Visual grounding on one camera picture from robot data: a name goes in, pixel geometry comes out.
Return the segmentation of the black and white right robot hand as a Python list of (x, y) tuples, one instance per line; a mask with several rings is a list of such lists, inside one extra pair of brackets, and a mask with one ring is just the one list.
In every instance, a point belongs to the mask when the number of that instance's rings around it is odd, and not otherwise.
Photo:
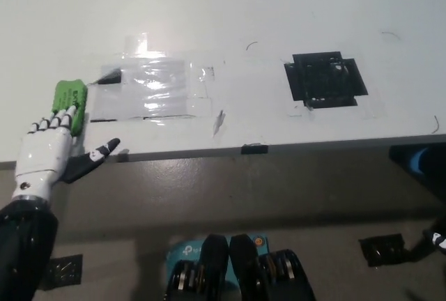
[(446, 239), (445, 236), (437, 231), (425, 230), (425, 238), (440, 252), (446, 251)]

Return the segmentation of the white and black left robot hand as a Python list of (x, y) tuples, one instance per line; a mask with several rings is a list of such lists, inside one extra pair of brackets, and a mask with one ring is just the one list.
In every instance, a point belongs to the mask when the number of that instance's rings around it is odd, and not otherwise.
[(49, 203), (55, 184), (70, 184), (83, 178), (104, 163), (118, 147), (121, 140), (113, 138), (94, 150), (73, 157), (71, 125), (76, 113), (77, 108), (73, 105), (31, 125), (23, 137), (16, 162), (13, 201)]

